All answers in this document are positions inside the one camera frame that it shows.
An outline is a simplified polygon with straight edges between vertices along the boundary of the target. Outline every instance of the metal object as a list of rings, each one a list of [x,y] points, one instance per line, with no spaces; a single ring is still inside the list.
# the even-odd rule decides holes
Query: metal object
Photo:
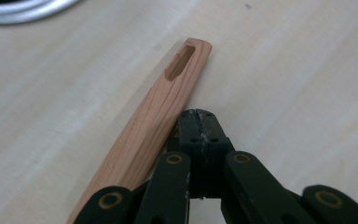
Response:
[[[183,112],[167,144],[150,181],[133,192],[98,191],[75,224],[186,224],[189,198],[203,197],[222,199],[228,224],[358,223],[358,203],[336,189],[307,187],[302,196],[285,189],[254,155],[234,150],[210,112]],[[126,205],[101,209],[96,202],[109,190],[126,195]]]
[[[62,11],[78,0],[1,1],[0,25],[35,21]]]
[[[119,192],[109,192],[100,198],[98,205],[102,209],[110,209],[118,206],[123,201],[123,196]]]

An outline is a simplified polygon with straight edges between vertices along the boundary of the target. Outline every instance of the wooden handle scale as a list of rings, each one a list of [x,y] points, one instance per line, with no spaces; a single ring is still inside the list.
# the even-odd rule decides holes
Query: wooden handle scale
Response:
[[[99,189],[135,189],[149,174],[177,116],[185,107],[212,46],[189,38],[132,115],[68,219],[72,224]]]

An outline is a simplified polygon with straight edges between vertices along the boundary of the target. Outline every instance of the white table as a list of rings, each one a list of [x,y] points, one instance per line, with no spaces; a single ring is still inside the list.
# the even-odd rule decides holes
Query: white table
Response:
[[[0,223],[64,223],[190,36],[213,51],[187,108],[286,188],[358,202],[358,1],[82,1],[0,26]],[[218,200],[190,223],[224,223]]]

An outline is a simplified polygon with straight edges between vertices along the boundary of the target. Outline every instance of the brass rivet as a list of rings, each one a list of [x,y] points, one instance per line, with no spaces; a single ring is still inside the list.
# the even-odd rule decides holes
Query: brass rivet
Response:
[[[315,198],[320,203],[332,208],[340,208],[343,204],[342,200],[336,194],[325,190],[320,190],[316,192]]]
[[[251,160],[250,157],[243,155],[243,154],[237,154],[234,156],[234,161],[237,163],[244,164],[244,163],[249,162],[250,160]]]
[[[173,164],[173,165],[181,163],[182,160],[183,160],[183,158],[179,155],[171,155],[171,156],[167,157],[167,159],[166,159],[167,163]]]
[[[118,206],[123,201],[123,196],[119,192],[109,192],[100,198],[98,205],[102,209],[111,209]]]

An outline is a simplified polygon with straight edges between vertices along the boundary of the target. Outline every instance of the wood grain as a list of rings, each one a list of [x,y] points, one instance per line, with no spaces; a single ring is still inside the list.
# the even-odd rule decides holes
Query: wood grain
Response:
[[[86,201],[99,189],[135,189],[145,181],[211,49],[208,42],[189,38],[174,55],[113,144],[67,223],[75,221]]]

